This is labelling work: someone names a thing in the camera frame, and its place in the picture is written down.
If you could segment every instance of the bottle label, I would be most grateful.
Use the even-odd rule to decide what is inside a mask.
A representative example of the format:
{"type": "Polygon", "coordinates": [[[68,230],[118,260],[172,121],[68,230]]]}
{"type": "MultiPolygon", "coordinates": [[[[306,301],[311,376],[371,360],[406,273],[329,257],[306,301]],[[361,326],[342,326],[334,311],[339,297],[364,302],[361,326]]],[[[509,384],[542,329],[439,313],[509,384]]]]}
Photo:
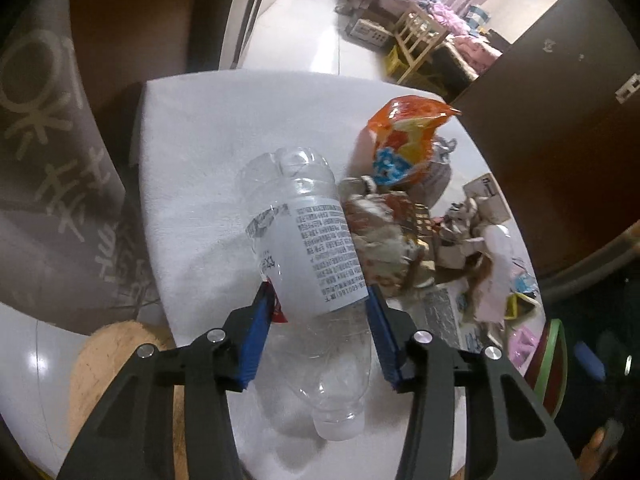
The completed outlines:
{"type": "Polygon", "coordinates": [[[340,202],[305,196],[258,215],[246,229],[260,272],[287,320],[304,321],[367,296],[340,202]]]}

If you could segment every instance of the table surface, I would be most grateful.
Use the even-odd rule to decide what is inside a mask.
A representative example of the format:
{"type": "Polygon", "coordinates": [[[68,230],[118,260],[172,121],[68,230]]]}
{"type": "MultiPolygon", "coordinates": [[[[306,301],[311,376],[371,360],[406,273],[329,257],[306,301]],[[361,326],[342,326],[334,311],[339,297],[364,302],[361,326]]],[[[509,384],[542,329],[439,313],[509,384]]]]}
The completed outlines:
{"type": "MultiPolygon", "coordinates": [[[[241,218],[238,170],[282,146],[324,155],[336,180],[370,173],[372,145],[363,130],[389,99],[415,93],[382,82],[317,73],[234,70],[149,81],[140,109],[140,186],[145,234],[165,313],[179,346],[221,326],[229,311],[251,303],[260,275],[241,218]]],[[[452,179],[432,208],[442,215],[463,199],[462,186],[489,171],[460,122],[438,129],[458,141],[452,179]]],[[[533,274],[513,220],[514,248],[533,274]]],[[[540,311],[528,323],[536,335],[540,311]]],[[[249,389],[229,394],[238,452],[262,479],[395,477],[411,398],[393,393],[372,363],[366,428],[346,442],[321,440],[308,408],[263,359],[249,389]]],[[[454,463],[462,464],[464,409],[456,412],[454,463]]]]}

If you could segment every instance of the bedroom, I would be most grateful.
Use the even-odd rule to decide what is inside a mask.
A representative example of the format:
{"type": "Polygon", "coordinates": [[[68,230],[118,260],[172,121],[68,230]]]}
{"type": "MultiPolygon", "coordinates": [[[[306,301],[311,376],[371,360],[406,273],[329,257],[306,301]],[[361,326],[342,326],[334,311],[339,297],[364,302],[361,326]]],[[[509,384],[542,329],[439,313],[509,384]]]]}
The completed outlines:
{"type": "Polygon", "coordinates": [[[400,82],[450,102],[556,1],[263,0],[239,65],[400,82]]]}

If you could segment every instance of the metal screw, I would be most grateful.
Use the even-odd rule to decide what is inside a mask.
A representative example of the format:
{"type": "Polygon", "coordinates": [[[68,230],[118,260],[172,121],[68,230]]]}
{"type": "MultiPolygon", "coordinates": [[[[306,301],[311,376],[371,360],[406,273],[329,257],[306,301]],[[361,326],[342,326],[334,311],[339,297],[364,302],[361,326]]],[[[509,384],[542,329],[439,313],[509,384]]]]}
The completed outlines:
{"type": "Polygon", "coordinates": [[[138,354],[138,357],[142,357],[144,359],[146,357],[151,357],[155,351],[156,351],[155,346],[153,346],[152,344],[146,343],[138,347],[138,349],[136,350],[136,354],[138,354]]]}
{"type": "Polygon", "coordinates": [[[486,355],[489,359],[497,361],[502,357],[502,350],[495,346],[488,346],[484,349],[484,355],[486,355]]]}
{"type": "Polygon", "coordinates": [[[418,330],[418,332],[414,334],[414,339],[418,343],[427,344],[433,341],[433,335],[431,335],[431,332],[427,332],[426,330],[418,330]]]}
{"type": "Polygon", "coordinates": [[[207,339],[212,343],[220,343],[221,341],[224,341],[225,337],[225,331],[221,328],[214,328],[207,332],[207,339]]]}

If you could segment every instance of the orange plastic bag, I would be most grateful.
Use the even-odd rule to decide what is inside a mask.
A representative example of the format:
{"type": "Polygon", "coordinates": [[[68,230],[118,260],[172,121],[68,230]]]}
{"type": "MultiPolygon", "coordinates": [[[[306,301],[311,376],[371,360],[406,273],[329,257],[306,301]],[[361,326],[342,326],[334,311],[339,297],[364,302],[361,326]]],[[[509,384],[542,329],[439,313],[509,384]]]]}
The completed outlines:
{"type": "Polygon", "coordinates": [[[367,123],[376,136],[376,184],[414,184],[423,179],[429,171],[436,128],[459,113],[443,102],[417,95],[396,97],[380,108],[367,123]]]}

